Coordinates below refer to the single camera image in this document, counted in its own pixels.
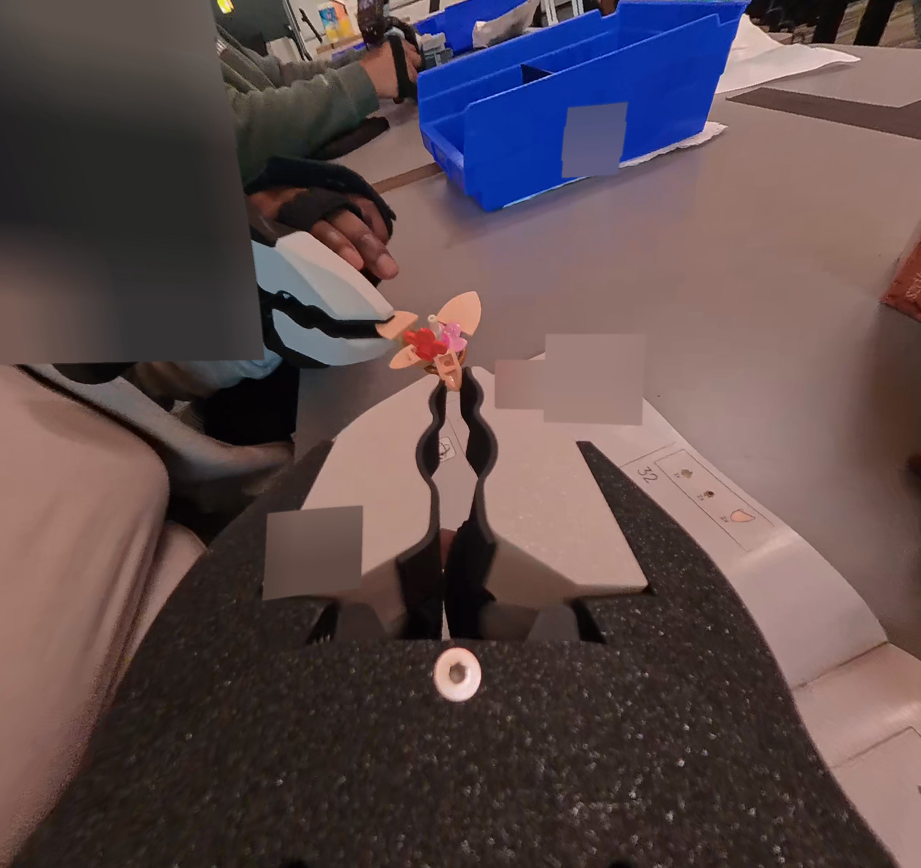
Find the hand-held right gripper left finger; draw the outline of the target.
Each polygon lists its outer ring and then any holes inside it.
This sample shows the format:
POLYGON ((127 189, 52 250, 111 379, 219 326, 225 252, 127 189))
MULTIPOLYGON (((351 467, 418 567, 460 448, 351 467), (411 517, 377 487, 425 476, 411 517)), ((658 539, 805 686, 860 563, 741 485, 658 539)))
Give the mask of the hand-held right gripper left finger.
POLYGON ((303 510, 316 538, 307 593, 365 604, 394 637, 442 636, 440 497, 445 386, 421 379, 335 439, 303 510))

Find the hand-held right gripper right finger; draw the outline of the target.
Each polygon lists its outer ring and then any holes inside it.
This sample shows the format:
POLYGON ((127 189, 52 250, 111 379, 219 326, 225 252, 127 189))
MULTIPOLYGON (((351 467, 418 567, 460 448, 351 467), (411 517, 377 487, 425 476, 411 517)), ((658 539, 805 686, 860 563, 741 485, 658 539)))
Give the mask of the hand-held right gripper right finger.
POLYGON ((536 411, 496 406, 496 380, 464 370, 466 458, 477 476, 460 529, 464 585, 513 606, 637 594, 648 579, 575 438, 536 411))

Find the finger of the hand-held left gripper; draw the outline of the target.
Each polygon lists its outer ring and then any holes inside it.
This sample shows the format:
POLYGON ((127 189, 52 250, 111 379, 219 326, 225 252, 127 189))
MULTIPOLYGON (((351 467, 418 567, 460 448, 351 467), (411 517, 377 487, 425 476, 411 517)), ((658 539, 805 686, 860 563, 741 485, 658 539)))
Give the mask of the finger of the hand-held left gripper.
POLYGON ((253 241, 251 248, 265 293, 286 293, 339 321, 382 323, 394 315, 370 280, 308 233, 282 236, 274 246, 253 241))
POLYGON ((294 317, 270 310, 270 351, 297 367, 339 367, 390 356, 394 343, 383 337, 374 320, 294 317))

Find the peach petal brick flower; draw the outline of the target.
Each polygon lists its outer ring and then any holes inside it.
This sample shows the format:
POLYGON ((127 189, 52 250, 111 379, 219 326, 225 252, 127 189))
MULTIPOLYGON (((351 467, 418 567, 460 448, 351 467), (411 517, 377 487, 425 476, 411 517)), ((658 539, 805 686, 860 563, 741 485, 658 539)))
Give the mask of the peach petal brick flower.
POLYGON ((397 311, 376 325, 378 335, 398 345, 389 368, 419 367, 437 376, 448 391, 459 392, 470 338, 482 317, 477 292, 462 293, 424 320, 414 313, 397 311))

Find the grey desk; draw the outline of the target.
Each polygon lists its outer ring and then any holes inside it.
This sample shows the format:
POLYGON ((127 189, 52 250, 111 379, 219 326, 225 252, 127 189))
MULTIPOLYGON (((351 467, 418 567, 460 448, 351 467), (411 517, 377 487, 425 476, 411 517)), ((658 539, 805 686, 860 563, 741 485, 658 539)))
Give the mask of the grey desk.
MULTIPOLYGON (((778 89, 902 106, 919 50, 778 89)), ((548 333, 647 337, 646 398, 789 524, 919 655, 919 323, 882 306, 919 237, 919 140, 713 102, 727 129, 486 213, 429 162, 415 117, 343 163, 397 213, 383 286, 433 311, 476 290, 474 359, 535 356, 548 333)))

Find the dark desk cover strip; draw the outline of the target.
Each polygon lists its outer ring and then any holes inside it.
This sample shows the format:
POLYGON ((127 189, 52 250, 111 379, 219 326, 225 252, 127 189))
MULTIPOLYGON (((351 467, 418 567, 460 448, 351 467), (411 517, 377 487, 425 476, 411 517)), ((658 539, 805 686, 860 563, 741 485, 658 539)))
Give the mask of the dark desk cover strip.
POLYGON ((902 106, 887 106, 762 87, 734 95, 731 101, 764 110, 920 140, 920 100, 902 106))

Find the person's left hand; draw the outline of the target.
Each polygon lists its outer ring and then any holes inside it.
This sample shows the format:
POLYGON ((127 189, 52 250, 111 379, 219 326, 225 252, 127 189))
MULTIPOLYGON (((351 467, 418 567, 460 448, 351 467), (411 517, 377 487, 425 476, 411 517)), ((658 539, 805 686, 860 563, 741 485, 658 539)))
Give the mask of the person's left hand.
POLYGON ((370 183, 347 167, 276 157, 244 185, 250 232, 268 244, 304 232, 374 285, 394 279, 389 250, 395 213, 370 183))

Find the white instruction booklet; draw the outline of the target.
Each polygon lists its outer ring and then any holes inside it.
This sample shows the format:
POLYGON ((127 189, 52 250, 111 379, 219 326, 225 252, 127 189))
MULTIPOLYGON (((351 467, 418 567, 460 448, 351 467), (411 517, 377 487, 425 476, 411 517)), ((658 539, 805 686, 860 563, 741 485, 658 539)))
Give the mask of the white instruction booklet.
POLYGON ((559 424, 623 473, 720 571, 767 645, 827 767, 898 866, 919 866, 919 660, 856 590, 648 402, 641 426, 559 424))

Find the large blue plastic bin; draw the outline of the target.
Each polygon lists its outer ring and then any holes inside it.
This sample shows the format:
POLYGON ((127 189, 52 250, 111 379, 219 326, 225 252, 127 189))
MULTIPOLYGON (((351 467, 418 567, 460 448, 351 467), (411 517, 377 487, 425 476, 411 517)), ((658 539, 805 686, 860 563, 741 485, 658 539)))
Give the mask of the large blue plastic bin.
POLYGON ((623 0, 424 72, 425 147, 498 211, 700 132, 746 0, 623 0))

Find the yellow and blue carton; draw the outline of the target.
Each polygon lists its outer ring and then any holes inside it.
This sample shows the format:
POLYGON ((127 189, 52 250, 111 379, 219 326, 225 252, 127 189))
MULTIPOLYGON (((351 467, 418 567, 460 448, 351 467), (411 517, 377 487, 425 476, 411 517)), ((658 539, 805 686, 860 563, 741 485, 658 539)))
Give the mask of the yellow and blue carton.
POLYGON ((330 45, 341 44, 359 36, 349 0, 325 0, 317 5, 325 39, 330 45))

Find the small blue plastic bin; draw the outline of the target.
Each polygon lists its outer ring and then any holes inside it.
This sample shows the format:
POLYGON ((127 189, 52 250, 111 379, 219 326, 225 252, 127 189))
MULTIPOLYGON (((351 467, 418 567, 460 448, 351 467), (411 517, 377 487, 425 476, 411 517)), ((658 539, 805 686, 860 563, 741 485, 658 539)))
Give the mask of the small blue plastic bin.
POLYGON ((445 36, 445 44, 457 56, 473 48, 473 30, 477 22, 500 18, 527 0, 464 0, 434 13, 413 25, 421 35, 445 36))

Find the crumpled white plastic bag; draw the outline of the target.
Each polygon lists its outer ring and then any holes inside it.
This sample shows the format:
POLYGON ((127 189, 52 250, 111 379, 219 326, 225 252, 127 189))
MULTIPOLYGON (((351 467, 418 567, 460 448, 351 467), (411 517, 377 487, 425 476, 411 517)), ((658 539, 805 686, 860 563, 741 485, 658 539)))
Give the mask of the crumpled white plastic bag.
POLYGON ((540 8, 541 0, 527 0, 497 18, 476 21, 472 30, 472 47, 487 48, 523 35, 540 8))

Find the large white paper sheet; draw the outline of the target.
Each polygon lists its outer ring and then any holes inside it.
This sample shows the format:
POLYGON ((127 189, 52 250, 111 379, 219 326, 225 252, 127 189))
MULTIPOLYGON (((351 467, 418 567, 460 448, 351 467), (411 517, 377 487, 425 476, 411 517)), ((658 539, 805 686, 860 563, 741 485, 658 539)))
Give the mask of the large white paper sheet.
POLYGON ((742 91, 826 66, 858 61, 857 56, 825 46, 780 43, 744 13, 716 94, 742 91))

